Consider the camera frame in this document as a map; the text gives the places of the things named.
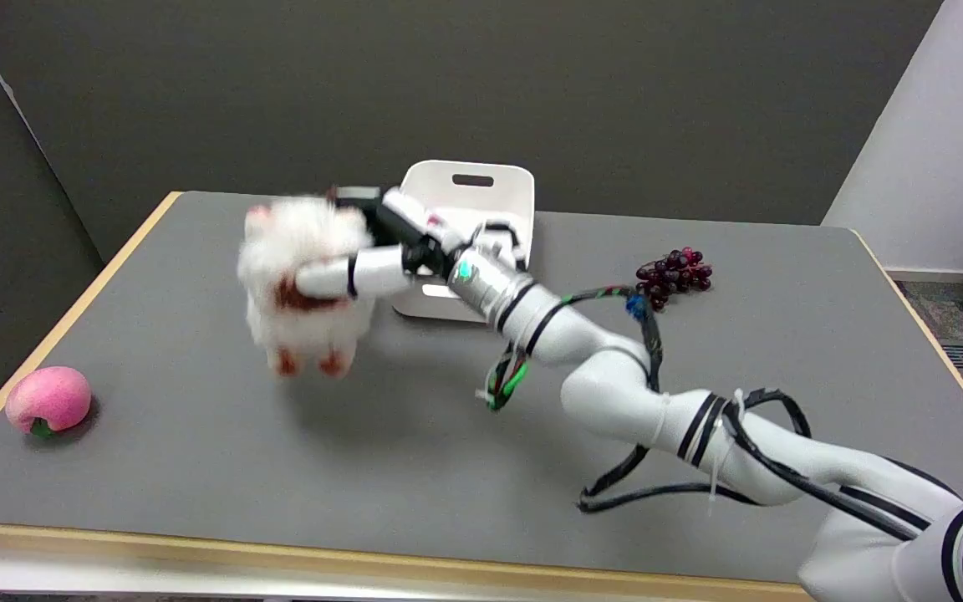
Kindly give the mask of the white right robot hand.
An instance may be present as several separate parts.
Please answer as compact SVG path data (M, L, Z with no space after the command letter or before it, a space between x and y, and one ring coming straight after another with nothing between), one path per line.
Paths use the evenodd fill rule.
M532 229L511 213L428 208L396 186L334 186L326 198L358 209L374 244L303 263L284 278L282 290L309 304L393 296L418 278L445 284L470 250L527 269Z

